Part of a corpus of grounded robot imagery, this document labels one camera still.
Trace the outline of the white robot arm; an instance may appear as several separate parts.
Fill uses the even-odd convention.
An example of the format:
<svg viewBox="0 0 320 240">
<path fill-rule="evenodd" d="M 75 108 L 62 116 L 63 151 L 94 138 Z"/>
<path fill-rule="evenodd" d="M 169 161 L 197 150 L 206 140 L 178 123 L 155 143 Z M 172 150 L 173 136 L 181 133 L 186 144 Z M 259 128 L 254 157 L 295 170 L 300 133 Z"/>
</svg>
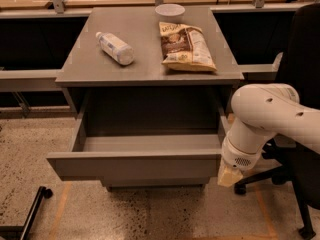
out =
<svg viewBox="0 0 320 240">
<path fill-rule="evenodd" d="M 252 169 L 267 141 L 284 135 L 320 153 L 320 111 L 300 104 L 287 84 L 249 84 L 231 99 L 234 122 L 222 143 L 218 184 L 230 187 Z"/>
</svg>

